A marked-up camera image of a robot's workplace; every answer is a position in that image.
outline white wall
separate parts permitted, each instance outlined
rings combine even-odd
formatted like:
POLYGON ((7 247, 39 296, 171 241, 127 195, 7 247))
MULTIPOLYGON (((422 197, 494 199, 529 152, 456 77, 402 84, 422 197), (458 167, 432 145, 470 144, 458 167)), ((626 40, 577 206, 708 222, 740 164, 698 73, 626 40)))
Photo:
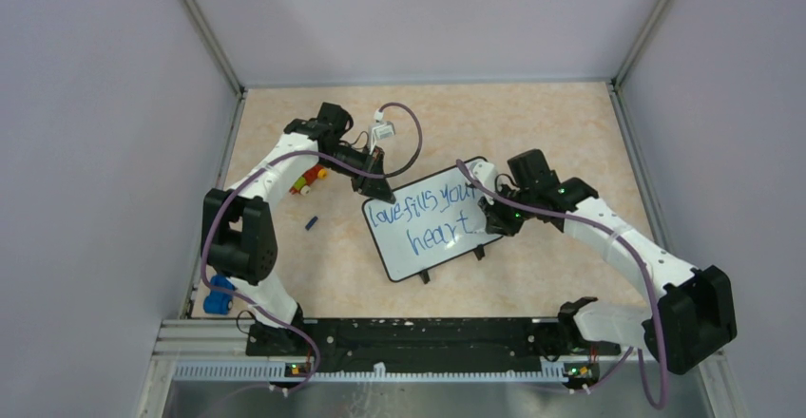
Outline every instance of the white wall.
POLYGON ((731 277, 754 416, 802 416, 806 0, 676 0, 625 89, 678 253, 731 277))
POLYGON ((0 0, 0 414, 134 413, 234 106, 178 0, 0 0))
POLYGON ((606 79, 657 0, 197 0, 247 86, 606 79))

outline gray floor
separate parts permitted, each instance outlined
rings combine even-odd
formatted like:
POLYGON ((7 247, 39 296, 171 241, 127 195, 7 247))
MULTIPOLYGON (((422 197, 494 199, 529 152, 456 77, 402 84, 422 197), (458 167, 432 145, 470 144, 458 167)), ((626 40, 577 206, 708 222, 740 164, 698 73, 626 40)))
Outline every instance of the gray floor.
MULTIPOLYGON (((650 378, 656 379, 657 373, 654 365, 650 367, 650 378)), ((590 396, 541 393, 529 385, 504 383, 314 384, 288 399, 267 389, 250 389, 209 409, 228 392, 247 384, 175 382, 164 416, 195 417, 205 411, 205 417, 713 416, 698 371, 672 375, 671 380, 669 403, 662 413, 646 403, 635 364, 625 366, 590 396)))

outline white connector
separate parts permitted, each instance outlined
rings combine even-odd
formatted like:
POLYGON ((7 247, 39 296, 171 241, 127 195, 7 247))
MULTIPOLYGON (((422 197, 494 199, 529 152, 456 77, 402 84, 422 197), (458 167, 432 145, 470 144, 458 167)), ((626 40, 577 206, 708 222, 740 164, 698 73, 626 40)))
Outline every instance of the white connector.
POLYGON ((375 123, 370 125, 370 153, 372 154, 375 150, 375 146, 380 143, 381 140, 385 140, 394 136, 394 124, 389 121, 383 121, 378 119, 378 113, 375 113, 375 123))
MULTIPOLYGON (((498 192, 498 189, 495 188, 495 177, 497 176, 497 172, 494 164, 490 163, 489 161, 478 161, 473 165, 473 168, 470 170, 470 172, 478 181, 481 182, 482 185, 494 192, 498 192)), ((487 199, 489 204, 493 204, 495 202, 492 197, 487 195, 485 195, 484 198, 487 199)))

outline blue marker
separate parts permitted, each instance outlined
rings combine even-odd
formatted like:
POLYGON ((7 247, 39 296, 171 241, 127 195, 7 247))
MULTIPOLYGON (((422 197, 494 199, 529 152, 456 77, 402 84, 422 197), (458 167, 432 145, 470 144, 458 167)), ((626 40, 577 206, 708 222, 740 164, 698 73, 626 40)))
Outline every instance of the blue marker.
POLYGON ((319 220, 319 217, 317 216, 311 218, 311 221, 309 221, 308 224, 305 225, 305 231, 311 231, 311 227, 314 226, 314 223, 316 223, 317 220, 319 220))

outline black bracket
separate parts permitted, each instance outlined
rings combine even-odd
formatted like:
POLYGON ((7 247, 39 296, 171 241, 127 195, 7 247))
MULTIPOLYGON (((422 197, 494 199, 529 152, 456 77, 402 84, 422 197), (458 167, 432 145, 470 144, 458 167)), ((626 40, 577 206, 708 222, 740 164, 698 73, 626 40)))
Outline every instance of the black bracket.
MULTIPOLYGON (((521 204, 555 212, 576 210, 576 205, 588 198, 598 198, 593 187, 579 178, 560 182, 557 173, 548 167, 546 157, 539 149, 532 149, 507 161, 515 187, 503 184, 496 189, 498 195, 521 204)), ((487 223, 485 231, 490 234, 515 236, 521 231, 525 220, 539 219, 551 223, 563 231, 562 218, 539 216, 509 207, 505 204, 489 204, 479 200, 487 223)))
MULTIPOLYGON (((283 130, 284 133, 298 133, 306 135, 311 141, 316 141, 319 152, 330 155, 353 168, 370 174, 385 174, 383 171, 384 152, 380 147, 373 151, 364 146, 363 149, 354 149, 341 140, 341 137, 353 128, 353 117, 338 104, 323 103, 318 115, 307 121, 294 119, 283 130)), ((319 164, 336 171, 338 174, 349 176, 352 180, 353 191, 365 197, 375 198, 394 204, 394 193, 386 179, 368 179, 349 171, 331 161, 319 159, 319 164)))
MULTIPOLYGON (((302 328, 302 306, 297 305, 297 312, 291 325, 302 328)), ((273 328, 258 321, 249 327, 249 343, 246 344, 246 355, 257 356, 255 347, 261 347, 275 356, 294 355, 304 352, 307 344, 298 335, 285 328, 273 328)))
MULTIPOLYGON (((201 247, 213 226, 213 219, 232 190, 214 188, 204 197, 201 247)), ((272 272, 278 256, 277 237, 269 204, 260 198, 235 197, 227 207, 213 242, 207 263, 216 273, 257 285, 272 272), (241 231, 230 223, 243 220, 241 231)))
POLYGON ((560 311, 557 313, 557 321, 560 323, 560 333, 563 335, 563 339, 569 342, 573 347, 585 347, 589 344, 589 342, 582 338, 579 328, 577 328, 577 324, 574 322, 574 315, 584 306, 598 300, 599 299, 596 297, 586 296, 560 306, 560 311))
POLYGON ((473 253, 476 255, 476 259, 481 261, 481 258, 484 257, 484 244, 479 244, 473 249, 473 253))
MULTIPOLYGON (((736 338, 736 314, 728 276, 718 267, 700 271, 679 287, 668 284, 658 300, 669 371, 683 375, 736 338)), ((643 340, 658 358, 652 320, 642 323, 643 340)))

